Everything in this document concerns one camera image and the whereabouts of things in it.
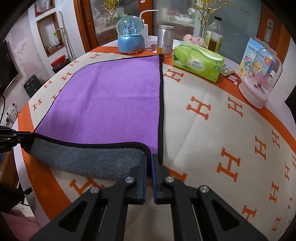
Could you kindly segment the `wooden sliding glass door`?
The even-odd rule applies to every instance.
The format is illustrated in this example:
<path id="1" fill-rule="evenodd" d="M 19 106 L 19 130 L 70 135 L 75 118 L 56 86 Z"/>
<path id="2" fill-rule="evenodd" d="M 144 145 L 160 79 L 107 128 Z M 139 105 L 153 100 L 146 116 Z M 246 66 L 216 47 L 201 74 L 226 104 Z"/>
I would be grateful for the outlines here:
<path id="1" fill-rule="evenodd" d="M 78 30 L 85 52 L 117 39 L 116 24 L 124 16 L 141 16 L 148 34 L 160 25 L 174 27 L 174 37 L 204 37 L 208 25 L 220 17 L 223 42 L 220 52 L 238 62 L 249 40 L 259 39 L 285 58 L 290 34 L 263 1 L 208 1 L 213 11 L 200 12 L 204 1 L 74 1 Z"/>

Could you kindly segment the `blue castle snow globe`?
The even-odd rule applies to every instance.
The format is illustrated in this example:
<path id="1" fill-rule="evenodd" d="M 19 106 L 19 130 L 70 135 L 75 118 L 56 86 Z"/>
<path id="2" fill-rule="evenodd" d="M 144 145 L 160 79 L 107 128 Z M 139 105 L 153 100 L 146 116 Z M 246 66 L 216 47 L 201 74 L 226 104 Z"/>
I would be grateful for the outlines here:
<path id="1" fill-rule="evenodd" d="M 142 35 L 144 23 L 138 16 L 124 16 L 117 25 L 117 46 L 123 54 L 137 54 L 145 48 L 145 40 Z"/>

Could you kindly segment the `blister pill pack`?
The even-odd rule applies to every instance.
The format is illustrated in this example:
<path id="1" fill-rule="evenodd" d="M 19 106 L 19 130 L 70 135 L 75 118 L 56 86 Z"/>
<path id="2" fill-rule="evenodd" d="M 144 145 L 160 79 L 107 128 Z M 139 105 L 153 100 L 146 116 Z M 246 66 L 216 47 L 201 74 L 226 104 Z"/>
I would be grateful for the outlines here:
<path id="1" fill-rule="evenodd" d="M 223 64 L 221 67 L 220 74 L 224 77 L 233 74 L 235 71 L 231 69 L 228 65 Z"/>

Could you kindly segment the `red lidded jar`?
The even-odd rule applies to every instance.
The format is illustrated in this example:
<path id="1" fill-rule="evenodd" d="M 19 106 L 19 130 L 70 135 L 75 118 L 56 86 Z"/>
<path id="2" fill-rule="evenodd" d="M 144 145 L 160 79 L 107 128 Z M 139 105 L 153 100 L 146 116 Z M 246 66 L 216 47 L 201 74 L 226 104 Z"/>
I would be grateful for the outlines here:
<path id="1" fill-rule="evenodd" d="M 55 58 L 54 61 L 51 63 L 52 68 L 57 68 L 61 66 L 66 61 L 66 55 L 62 55 L 58 58 Z"/>

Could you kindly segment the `purple grey microfiber towel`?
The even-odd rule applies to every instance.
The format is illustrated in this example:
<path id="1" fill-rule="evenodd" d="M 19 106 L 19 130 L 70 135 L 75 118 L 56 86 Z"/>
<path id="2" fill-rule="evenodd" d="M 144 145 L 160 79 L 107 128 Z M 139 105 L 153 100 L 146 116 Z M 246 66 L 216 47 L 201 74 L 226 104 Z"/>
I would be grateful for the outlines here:
<path id="1" fill-rule="evenodd" d="M 33 132 L 26 153 L 61 171 L 119 180 L 157 155 L 163 161 L 164 80 L 159 55 L 79 69 Z"/>

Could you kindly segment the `pink flower ornament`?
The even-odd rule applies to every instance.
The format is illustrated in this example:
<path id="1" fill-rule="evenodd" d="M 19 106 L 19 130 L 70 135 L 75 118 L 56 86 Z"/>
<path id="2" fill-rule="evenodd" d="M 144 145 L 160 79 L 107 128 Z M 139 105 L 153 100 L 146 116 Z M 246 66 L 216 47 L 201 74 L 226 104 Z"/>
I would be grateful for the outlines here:
<path id="1" fill-rule="evenodd" d="M 186 34 L 183 37 L 183 40 L 186 42 L 191 42 L 197 46 L 203 47 L 203 48 L 207 48 L 207 45 L 205 43 L 205 40 L 201 37 L 193 37 L 190 34 Z"/>

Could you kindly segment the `blue cartoon paper box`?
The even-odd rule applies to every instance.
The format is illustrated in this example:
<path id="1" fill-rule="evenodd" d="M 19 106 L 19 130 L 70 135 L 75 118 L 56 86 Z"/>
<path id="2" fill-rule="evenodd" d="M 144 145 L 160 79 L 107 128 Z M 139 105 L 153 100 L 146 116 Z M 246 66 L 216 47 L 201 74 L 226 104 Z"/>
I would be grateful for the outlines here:
<path id="1" fill-rule="evenodd" d="M 249 72 L 252 63 L 255 60 L 255 57 L 257 56 L 257 52 L 261 48 L 266 48 L 269 51 L 272 51 L 275 53 L 273 49 L 270 48 L 270 46 L 266 42 L 262 42 L 259 39 L 252 39 L 251 37 L 249 38 L 247 42 L 247 46 L 245 49 L 245 52 L 243 54 L 243 58 L 240 62 L 239 68 L 238 68 L 238 73 L 243 77 L 246 76 L 247 73 Z"/>

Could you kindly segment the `wooden wall niche frame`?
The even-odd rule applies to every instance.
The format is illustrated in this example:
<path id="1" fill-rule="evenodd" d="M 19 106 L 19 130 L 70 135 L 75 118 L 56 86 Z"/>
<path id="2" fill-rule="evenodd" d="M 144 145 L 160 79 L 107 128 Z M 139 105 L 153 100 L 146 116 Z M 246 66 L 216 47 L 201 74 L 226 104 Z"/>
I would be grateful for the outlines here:
<path id="1" fill-rule="evenodd" d="M 36 24 L 47 57 L 65 47 L 56 12 L 37 20 Z"/>

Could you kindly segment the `oil bottle black cap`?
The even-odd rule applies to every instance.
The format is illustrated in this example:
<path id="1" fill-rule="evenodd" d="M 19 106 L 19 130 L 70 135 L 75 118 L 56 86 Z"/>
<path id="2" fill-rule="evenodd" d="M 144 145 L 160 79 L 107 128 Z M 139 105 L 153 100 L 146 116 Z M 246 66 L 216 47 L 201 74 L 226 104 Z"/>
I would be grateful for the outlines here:
<path id="1" fill-rule="evenodd" d="M 214 21 L 207 27 L 205 39 L 207 48 L 212 52 L 219 53 L 223 42 L 223 36 L 222 18 L 215 16 Z"/>

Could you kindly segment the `green tissue pack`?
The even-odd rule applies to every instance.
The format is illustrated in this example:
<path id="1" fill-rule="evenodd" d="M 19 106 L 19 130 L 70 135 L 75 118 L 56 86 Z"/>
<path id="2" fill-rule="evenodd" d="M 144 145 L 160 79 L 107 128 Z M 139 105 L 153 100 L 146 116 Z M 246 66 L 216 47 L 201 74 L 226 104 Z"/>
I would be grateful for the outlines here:
<path id="1" fill-rule="evenodd" d="M 206 48 L 181 41 L 174 49 L 173 65 L 216 83 L 225 57 Z"/>

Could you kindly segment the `silver metal can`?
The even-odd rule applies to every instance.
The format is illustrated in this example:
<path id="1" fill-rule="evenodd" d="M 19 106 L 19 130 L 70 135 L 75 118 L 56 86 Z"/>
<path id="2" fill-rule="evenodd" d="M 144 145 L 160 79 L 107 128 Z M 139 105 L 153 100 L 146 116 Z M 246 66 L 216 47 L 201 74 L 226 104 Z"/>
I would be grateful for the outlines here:
<path id="1" fill-rule="evenodd" d="M 171 57 L 174 42 L 174 27 L 159 25 L 157 39 L 157 54 Z"/>

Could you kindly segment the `pink base glass dome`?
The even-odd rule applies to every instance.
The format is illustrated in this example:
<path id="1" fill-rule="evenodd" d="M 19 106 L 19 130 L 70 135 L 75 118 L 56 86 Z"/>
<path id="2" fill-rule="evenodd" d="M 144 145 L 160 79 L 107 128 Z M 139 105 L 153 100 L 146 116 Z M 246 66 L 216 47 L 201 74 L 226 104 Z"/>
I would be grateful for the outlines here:
<path id="1" fill-rule="evenodd" d="M 239 91 L 253 107 L 262 109 L 281 74 L 282 63 L 274 51 L 261 48 L 239 84 Z"/>

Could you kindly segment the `dark green appliance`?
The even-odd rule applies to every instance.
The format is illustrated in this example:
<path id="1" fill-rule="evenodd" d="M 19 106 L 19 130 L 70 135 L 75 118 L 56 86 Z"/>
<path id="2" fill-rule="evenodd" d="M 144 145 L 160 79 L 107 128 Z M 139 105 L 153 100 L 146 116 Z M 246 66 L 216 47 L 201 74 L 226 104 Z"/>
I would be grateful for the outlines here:
<path id="1" fill-rule="evenodd" d="M 32 98 L 34 94 L 42 87 L 39 78 L 36 75 L 32 75 L 23 85 L 25 92 L 29 98 Z"/>

